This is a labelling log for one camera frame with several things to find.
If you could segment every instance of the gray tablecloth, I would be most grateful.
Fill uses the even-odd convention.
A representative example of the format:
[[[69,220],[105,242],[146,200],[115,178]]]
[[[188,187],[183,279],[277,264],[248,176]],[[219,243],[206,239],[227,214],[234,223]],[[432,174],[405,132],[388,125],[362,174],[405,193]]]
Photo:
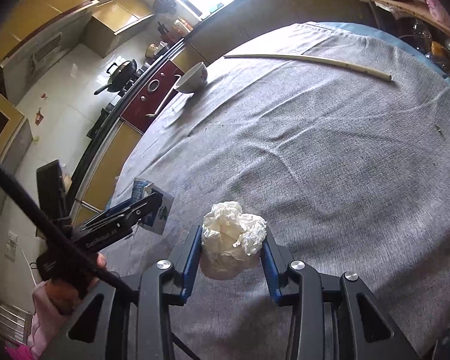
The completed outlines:
[[[113,204],[137,176],[175,201],[163,236],[136,231],[112,245],[109,269],[140,272],[213,203],[237,200],[319,272],[357,271],[423,353],[450,320],[450,85],[382,40],[308,24],[235,52],[331,57],[393,82],[299,61],[214,62],[207,87],[176,96],[125,163]],[[171,311],[203,359],[283,358],[289,318],[260,266],[227,282],[199,272]]]

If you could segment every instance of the crumpled paper ball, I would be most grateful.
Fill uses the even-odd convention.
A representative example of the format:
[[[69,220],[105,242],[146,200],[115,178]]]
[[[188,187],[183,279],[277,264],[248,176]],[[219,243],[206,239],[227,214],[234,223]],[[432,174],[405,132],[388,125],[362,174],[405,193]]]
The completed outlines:
[[[203,274],[210,279],[230,280],[257,266],[266,227],[261,216],[244,214],[238,202],[214,204],[203,217]]]

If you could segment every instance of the wooden stick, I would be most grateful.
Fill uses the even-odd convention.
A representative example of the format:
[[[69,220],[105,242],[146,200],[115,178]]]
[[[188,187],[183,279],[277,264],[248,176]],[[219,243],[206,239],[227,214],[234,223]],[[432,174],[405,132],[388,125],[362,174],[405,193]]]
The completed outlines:
[[[228,54],[224,58],[272,58],[272,59],[295,59],[298,61],[317,62],[319,64],[333,65],[340,68],[351,69],[361,73],[370,74],[385,81],[392,81],[392,76],[382,71],[372,69],[371,67],[361,66],[348,62],[338,61],[336,59],[323,58],[320,56],[295,55],[295,54]]]

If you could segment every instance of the blue gripper pad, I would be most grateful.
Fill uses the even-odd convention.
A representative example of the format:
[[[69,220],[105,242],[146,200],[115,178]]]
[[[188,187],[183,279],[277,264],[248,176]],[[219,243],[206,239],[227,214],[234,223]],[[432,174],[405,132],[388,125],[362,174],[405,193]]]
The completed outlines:
[[[265,278],[267,279],[268,291],[270,292],[270,296],[273,299],[273,301],[279,304],[280,299],[282,297],[282,293],[279,287],[278,270],[275,265],[275,261],[272,257],[270,246],[268,245],[268,242],[266,240],[262,244],[261,259],[262,259],[263,273],[265,274]]]
[[[186,303],[187,299],[192,294],[193,284],[197,276],[198,263],[200,261],[200,253],[202,251],[202,227],[195,233],[193,243],[188,254],[187,262],[183,269],[183,288],[180,293],[180,299]]]

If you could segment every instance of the silver screw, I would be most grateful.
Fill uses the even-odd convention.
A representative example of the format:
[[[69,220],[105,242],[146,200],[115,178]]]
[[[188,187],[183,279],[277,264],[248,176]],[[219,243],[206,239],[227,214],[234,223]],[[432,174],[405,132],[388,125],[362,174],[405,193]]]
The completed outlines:
[[[349,281],[356,281],[358,278],[359,278],[358,274],[356,274],[354,271],[345,272],[345,279]]]
[[[293,269],[295,269],[296,271],[299,271],[300,269],[303,269],[303,268],[305,268],[305,263],[303,262],[303,261],[300,261],[300,260],[295,260],[295,261],[292,261],[291,263],[290,263],[290,266],[293,268]]]
[[[161,259],[157,262],[158,269],[168,269],[172,266],[172,263],[168,261],[168,259]]]

